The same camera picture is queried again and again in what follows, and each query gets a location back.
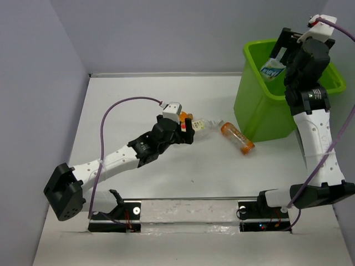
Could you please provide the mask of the clear bottle apple label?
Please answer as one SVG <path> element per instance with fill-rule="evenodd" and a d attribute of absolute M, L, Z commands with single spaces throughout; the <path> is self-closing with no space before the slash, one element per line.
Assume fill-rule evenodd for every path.
<path fill-rule="evenodd" d="M 192 121 L 192 129 L 195 131 L 194 143 L 208 139 L 220 129 L 222 123 L 223 120 L 199 119 Z"/>

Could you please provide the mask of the short orange juice bottle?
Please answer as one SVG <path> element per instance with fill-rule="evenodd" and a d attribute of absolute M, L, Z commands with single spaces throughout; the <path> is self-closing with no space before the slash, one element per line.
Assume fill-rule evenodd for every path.
<path fill-rule="evenodd" d="M 179 115 L 179 119 L 181 123 L 185 123 L 186 119 L 193 120 L 193 114 L 182 111 Z"/>

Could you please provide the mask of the long orange drink bottle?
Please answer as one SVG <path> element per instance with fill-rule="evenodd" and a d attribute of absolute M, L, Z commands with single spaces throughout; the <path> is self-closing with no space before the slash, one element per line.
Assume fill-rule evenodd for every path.
<path fill-rule="evenodd" d="M 232 123 L 226 122 L 221 127 L 221 133 L 233 143 L 243 155 L 255 148 L 255 144 L 242 134 Z"/>

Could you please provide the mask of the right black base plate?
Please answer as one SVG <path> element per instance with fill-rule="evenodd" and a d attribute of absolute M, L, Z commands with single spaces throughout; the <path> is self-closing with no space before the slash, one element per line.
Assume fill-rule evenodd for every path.
<path fill-rule="evenodd" d="M 280 207 L 259 207 L 256 201 L 238 202 L 236 217 L 242 233 L 284 231 L 291 225 L 288 212 Z"/>

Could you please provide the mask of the clear bottle blue white label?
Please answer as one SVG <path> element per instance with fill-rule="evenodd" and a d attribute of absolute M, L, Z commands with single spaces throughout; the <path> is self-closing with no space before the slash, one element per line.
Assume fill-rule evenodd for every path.
<path fill-rule="evenodd" d="M 273 81 L 286 67 L 276 58 L 270 58 L 260 69 L 264 81 Z"/>

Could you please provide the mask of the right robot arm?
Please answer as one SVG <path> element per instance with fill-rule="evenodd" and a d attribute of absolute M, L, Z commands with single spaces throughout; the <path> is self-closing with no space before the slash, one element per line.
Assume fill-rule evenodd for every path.
<path fill-rule="evenodd" d="M 256 213 L 268 217 L 276 208 L 298 209 L 331 205 L 354 195 L 338 165 L 330 130 L 330 100 L 320 78 L 330 63 L 335 41 L 283 28 L 270 54 L 286 67 L 285 99 L 297 125 L 308 177 L 288 189 L 261 191 Z"/>

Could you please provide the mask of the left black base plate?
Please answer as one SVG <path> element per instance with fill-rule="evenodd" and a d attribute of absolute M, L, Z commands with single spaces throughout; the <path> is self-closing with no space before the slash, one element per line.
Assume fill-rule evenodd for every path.
<path fill-rule="evenodd" d="M 141 201 L 124 200 L 109 213 L 98 212 L 89 220 L 92 233 L 140 233 Z"/>

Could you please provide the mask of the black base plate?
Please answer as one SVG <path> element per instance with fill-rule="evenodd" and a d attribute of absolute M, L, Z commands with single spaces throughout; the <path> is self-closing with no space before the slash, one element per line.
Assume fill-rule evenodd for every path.
<path fill-rule="evenodd" d="M 98 212 L 89 220 L 92 233 L 140 233 L 141 201 L 124 200 L 109 213 Z"/>
<path fill-rule="evenodd" d="M 236 217 L 242 233 L 284 231 L 291 225 L 288 212 L 280 207 L 259 207 L 256 201 L 238 202 Z"/>

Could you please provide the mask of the green plastic bin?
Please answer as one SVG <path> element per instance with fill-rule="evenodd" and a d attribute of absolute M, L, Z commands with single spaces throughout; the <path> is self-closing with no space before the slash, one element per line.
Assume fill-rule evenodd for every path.
<path fill-rule="evenodd" d="M 276 39 L 251 41 L 243 49 L 246 61 L 234 114 L 241 132 L 253 142 L 287 137 L 297 127 L 285 99 L 284 80 L 288 69 L 271 81 L 265 80 L 261 73 L 276 43 Z"/>

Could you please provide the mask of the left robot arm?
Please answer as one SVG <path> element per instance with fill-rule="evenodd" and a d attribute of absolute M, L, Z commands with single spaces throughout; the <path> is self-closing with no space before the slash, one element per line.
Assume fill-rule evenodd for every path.
<path fill-rule="evenodd" d="M 88 191 L 94 193 L 98 183 L 157 160 L 171 145 L 192 144 L 194 135 L 190 118 L 185 119 L 182 129 L 180 121 L 159 115 L 151 131 L 103 158 L 72 167 L 67 163 L 58 165 L 43 190 L 44 195 L 57 219 L 67 221 L 84 206 L 93 210 L 94 201 L 84 195 Z"/>

